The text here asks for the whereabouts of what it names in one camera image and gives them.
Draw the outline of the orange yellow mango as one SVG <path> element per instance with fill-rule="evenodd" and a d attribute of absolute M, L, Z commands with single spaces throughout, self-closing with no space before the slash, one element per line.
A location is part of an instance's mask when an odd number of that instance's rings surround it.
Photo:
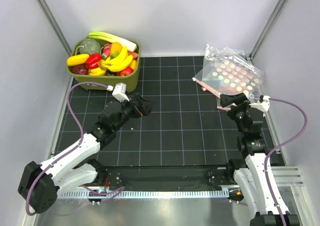
<path fill-rule="evenodd" d="M 119 42 L 114 42 L 112 43 L 112 45 L 110 46 L 110 58 L 113 59 L 113 58 L 116 58 L 120 52 L 122 51 L 122 45 L 121 43 Z"/>

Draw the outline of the left aluminium frame post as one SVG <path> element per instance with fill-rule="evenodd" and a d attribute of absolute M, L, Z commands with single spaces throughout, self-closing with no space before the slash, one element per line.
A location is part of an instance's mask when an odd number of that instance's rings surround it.
<path fill-rule="evenodd" d="M 66 51 L 66 53 L 68 55 L 71 55 L 72 50 L 64 36 L 64 34 L 62 33 L 62 30 L 60 29 L 53 13 L 51 12 L 46 0 L 36 0 L 37 3 L 39 4 L 43 14 L 45 15 L 45 17 L 47 18 L 49 24 L 51 25 L 54 33 L 56 34 L 56 36 L 58 37 L 60 43 L 62 44 L 64 50 Z"/>

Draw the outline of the green melon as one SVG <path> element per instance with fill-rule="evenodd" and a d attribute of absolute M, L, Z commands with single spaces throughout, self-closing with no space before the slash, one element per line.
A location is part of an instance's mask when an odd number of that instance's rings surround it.
<path fill-rule="evenodd" d="M 83 40 L 75 49 L 75 55 L 78 54 L 95 54 L 99 53 L 101 45 L 94 39 Z"/>

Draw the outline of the yellow lemon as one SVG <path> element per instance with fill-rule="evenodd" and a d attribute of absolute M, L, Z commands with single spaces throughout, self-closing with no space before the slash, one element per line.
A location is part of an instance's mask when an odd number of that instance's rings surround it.
<path fill-rule="evenodd" d="M 133 60 L 131 61 L 131 63 L 129 64 L 129 67 L 130 67 L 133 71 L 135 71 L 135 70 L 137 69 L 137 66 L 138 66 L 137 60 L 135 60 L 135 59 L 133 59 Z"/>

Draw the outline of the yellow squash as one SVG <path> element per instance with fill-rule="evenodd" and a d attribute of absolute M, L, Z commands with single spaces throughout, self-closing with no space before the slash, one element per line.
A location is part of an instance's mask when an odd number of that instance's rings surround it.
<path fill-rule="evenodd" d="M 74 55 L 74 56 L 71 56 L 67 59 L 66 64 L 68 67 L 84 64 L 89 57 L 90 57 L 89 54 Z"/>

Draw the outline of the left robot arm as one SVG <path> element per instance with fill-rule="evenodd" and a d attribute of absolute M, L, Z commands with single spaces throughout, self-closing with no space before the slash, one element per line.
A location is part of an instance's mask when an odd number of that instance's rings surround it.
<path fill-rule="evenodd" d="M 106 172 L 96 160 L 79 164 L 106 147 L 116 138 L 116 132 L 131 118 L 148 116 L 154 107 L 152 101 L 140 94 L 128 100 L 110 101 L 80 139 L 54 157 L 40 164 L 31 161 L 22 173 L 18 193 L 25 199 L 28 215 L 48 210 L 62 194 L 78 186 L 104 184 Z"/>

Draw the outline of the black grid mat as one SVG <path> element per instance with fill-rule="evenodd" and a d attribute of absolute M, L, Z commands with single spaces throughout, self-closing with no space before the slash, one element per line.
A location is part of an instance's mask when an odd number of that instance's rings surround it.
<path fill-rule="evenodd" d="M 135 91 L 154 103 L 92 155 L 104 166 L 224 165 L 241 158 L 237 126 L 214 95 L 192 81 L 201 56 L 141 58 Z"/>

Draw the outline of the aluminium frame post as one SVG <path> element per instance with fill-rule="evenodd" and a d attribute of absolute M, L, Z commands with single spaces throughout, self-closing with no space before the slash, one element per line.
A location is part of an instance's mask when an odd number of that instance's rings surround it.
<path fill-rule="evenodd" d="M 273 28 L 274 24 L 276 23 L 277 19 L 279 18 L 282 10 L 284 9 L 285 5 L 287 4 L 289 0 L 277 0 L 277 3 L 269 16 L 261 34 L 259 35 L 250 55 L 249 58 L 251 61 L 254 60 L 255 56 L 258 54 L 258 51 L 260 50 L 262 44 L 264 43 L 265 39 L 267 38 L 267 35 L 270 33 L 271 29 Z"/>
<path fill-rule="evenodd" d="M 58 37 L 60 43 L 62 44 L 64 50 L 66 51 L 66 53 L 68 55 L 71 55 L 72 50 L 64 36 L 64 34 L 62 33 L 62 30 L 60 29 L 53 13 L 51 12 L 46 0 L 36 0 L 37 3 L 39 4 L 43 14 L 45 15 L 45 17 L 47 18 L 49 24 L 51 25 L 54 33 L 56 34 L 56 36 Z"/>

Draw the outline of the dark red apple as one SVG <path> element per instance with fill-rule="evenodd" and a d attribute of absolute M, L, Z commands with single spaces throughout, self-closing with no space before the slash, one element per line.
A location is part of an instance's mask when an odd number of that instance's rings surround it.
<path fill-rule="evenodd" d="M 86 64 L 79 64 L 72 66 L 71 72 L 77 75 L 87 75 L 89 73 L 89 70 Z"/>

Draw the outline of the yellow banana bunch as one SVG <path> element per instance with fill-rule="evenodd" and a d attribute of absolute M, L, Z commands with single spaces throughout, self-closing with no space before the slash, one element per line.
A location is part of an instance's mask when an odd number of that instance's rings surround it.
<path fill-rule="evenodd" d="M 100 60 L 97 64 L 102 70 L 120 72 L 126 69 L 133 59 L 133 55 L 128 55 L 127 46 L 123 46 L 120 54 L 117 57 L 113 59 L 108 57 L 106 60 Z"/>

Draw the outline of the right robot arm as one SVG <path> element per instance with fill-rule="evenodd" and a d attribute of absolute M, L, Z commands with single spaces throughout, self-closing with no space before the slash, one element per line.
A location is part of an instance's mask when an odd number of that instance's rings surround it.
<path fill-rule="evenodd" d="M 267 112 L 270 98 L 260 96 L 257 103 L 251 103 L 245 93 L 220 96 L 220 105 L 230 107 L 228 117 L 238 129 L 237 146 L 242 159 L 231 159 L 226 165 L 225 178 L 237 184 L 251 212 L 251 225 L 299 225 L 296 214 L 290 213 L 272 173 L 270 156 L 263 140 L 263 121 L 254 121 L 249 108 Z"/>

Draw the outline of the stack of dotted zip bags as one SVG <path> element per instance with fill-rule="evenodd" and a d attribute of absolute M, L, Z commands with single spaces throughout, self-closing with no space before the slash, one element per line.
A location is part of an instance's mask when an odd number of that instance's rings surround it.
<path fill-rule="evenodd" d="M 203 67 L 192 77 L 203 91 L 220 100 L 222 94 L 234 96 L 244 93 L 251 103 L 260 97 L 263 71 L 247 61 L 243 50 L 206 45 Z"/>

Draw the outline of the red bell pepper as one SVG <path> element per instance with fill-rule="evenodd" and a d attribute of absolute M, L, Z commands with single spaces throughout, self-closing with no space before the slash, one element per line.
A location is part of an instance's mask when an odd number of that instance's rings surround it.
<path fill-rule="evenodd" d="M 96 69 L 99 67 L 99 62 L 102 60 L 102 56 L 99 53 L 94 53 L 88 57 L 85 64 L 88 69 Z"/>

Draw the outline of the small yellow banana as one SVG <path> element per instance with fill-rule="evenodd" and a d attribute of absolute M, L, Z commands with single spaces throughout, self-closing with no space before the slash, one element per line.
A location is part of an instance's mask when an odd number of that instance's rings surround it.
<path fill-rule="evenodd" d="M 89 76 L 104 76 L 106 74 L 106 70 L 103 70 L 99 67 L 94 69 L 89 69 L 88 75 Z"/>

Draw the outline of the right aluminium frame post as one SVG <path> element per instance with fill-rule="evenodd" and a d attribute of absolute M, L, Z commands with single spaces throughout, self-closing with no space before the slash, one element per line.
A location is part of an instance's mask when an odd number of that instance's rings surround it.
<path fill-rule="evenodd" d="M 277 19 L 279 18 L 282 10 L 284 9 L 285 5 L 287 4 L 289 0 L 277 0 L 277 3 L 269 16 L 261 34 L 259 35 L 250 55 L 249 58 L 251 61 L 254 60 L 255 56 L 258 54 L 258 51 L 260 50 L 262 44 L 264 43 L 265 39 L 267 38 L 267 35 L 270 33 L 271 29 L 273 28 L 274 24 L 276 23 Z"/>

